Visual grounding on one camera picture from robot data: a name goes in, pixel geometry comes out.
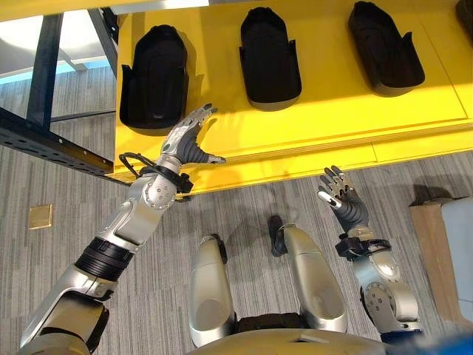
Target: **black foot cover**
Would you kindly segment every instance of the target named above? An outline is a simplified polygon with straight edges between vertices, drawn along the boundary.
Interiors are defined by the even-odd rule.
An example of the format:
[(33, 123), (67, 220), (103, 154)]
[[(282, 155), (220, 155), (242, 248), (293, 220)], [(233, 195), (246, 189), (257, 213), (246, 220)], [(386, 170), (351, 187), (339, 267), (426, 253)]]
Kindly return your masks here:
[(277, 214), (271, 216), (268, 220), (269, 236), (271, 238), (271, 254), (274, 257), (280, 257), (287, 253), (284, 243), (284, 231), (280, 231), (282, 219)]
[(425, 74), (412, 33), (401, 37), (391, 16), (382, 9), (372, 2), (355, 3), (348, 27), (375, 92), (396, 96), (423, 83)]
[(241, 27), (242, 62), (250, 104), (264, 111), (290, 106), (302, 91), (296, 42), (269, 7), (250, 10)]
[(187, 51), (174, 27), (153, 27), (135, 48), (133, 69), (123, 65), (120, 120), (142, 129), (175, 125), (186, 110)]

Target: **black metal beam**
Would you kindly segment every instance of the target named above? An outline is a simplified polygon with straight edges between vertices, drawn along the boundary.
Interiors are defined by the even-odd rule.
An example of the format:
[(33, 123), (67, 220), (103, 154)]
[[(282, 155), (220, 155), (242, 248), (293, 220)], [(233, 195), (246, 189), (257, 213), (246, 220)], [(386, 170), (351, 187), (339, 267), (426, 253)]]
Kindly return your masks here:
[(107, 113), (115, 113), (115, 110), (114, 109), (101, 109), (101, 110), (92, 111), (92, 112), (81, 112), (81, 113), (72, 113), (70, 115), (64, 115), (64, 116), (54, 116), (54, 117), (51, 117), (51, 122), (59, 122), (59, 121), (73, 120), (75, 118), (99, 116), (99, 115), (105, 115)]
[(89, 16), (97, 32), (98, 39), (102, 44), (103, 51), (105, 52), (106, 58), (109, 60), (110, 67), (112, 68), (113, 74), (117, 77), (117, 48), (112, 40), (112, 35), (109, 33), (107, 25), (103, 20), (99, 9), (89, 9)]
[(0, 144), (34, 157), (94, 175), (113, 172), (113, 162), (0, 107)]
[(51, 124), (62, 17), (62, 13), (43, 17), (28, 98), (27, 120), (45, 130)]

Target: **silver arm segment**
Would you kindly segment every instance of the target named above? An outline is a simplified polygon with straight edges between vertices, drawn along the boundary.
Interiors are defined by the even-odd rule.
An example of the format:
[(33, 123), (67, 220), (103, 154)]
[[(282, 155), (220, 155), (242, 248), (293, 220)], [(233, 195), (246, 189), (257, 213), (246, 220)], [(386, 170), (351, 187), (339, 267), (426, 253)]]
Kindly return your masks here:
[[(160, 170), (145, 172), (130, 186), (125, 202), (35, 310), (21, 337), (21, 354), (94, 351), (108, 320), (102, 302), (110, 298), (132, 256), (153, 234), (164, 211), (174, 202), (177, 186), (173, 181), (180, 167), (190, 162), (225, 162), (224, 158), (203, 152), (196, 143), (204, 120), (216, 111), (207, 104), (173, 128), (169, 137), (174, 148), (168, 150), (171, 144), (166, 139), (155, 165)], [(202, 155), (206, 160), (198, 161), (196, 157)]]
[[(317, 195), (334, 211), (347, 238), (360, 243), (377, 239), (368, 228), (368, 211), (358, 197), (351, 181), (336, 166), (325, 169)], [(343, 256), (353, 262), (353, 271), (361, 286), (365, 311), (381, 334), (395, 331), (419, 331), (418, 304), (407, 285), (401, 279), (401, 271), (389, 248), (373, 245), (366, 254), (348, 249)]]

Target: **black cable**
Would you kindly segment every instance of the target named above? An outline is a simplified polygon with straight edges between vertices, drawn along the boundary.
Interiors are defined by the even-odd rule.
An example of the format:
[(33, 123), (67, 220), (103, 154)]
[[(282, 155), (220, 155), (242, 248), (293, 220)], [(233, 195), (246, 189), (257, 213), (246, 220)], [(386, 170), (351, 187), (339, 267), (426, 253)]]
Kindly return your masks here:
[(141, 163), (143, 163), (144, 165), (146, 166), (150, 166), (150, 167), (153, 167), (154, 166), (154, 162), (150, 159), (148, 159), (147, 157), (143, 157), (140, 153), (131, 153), (131, 152), (126, 152), (126, 153), (123, 153), (123, 154), (120, 154), (118, 155), (118, 158), (120, 159), (120, 161), (123, 163), (124, 166), (126, 166), (126, 168), (132, 172), (132, 174), (136, 177), (136, 178), (139, 178), (140, 177), (140, 174), (138, 174), (136, 172), (135, 169), (133, 169), (133, 165), (130, 164), (130, 162), (128, 162), (128, 158), (131, 158), (131, 159), (136, 159), (138, 161), (140, 161)]

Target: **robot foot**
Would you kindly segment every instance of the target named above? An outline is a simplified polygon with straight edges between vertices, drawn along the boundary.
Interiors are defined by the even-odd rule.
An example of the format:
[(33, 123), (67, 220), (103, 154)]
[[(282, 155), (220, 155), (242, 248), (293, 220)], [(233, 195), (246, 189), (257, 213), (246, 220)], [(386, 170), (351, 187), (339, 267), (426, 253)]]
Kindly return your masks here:
[(271, 238), (271, 254), (274, 257), (281, 257), (287, 254), (286, 244), (284, 242), (284, 230), (282, 227), (282, 219), (275, 214), (268, 220), (269, 236)]

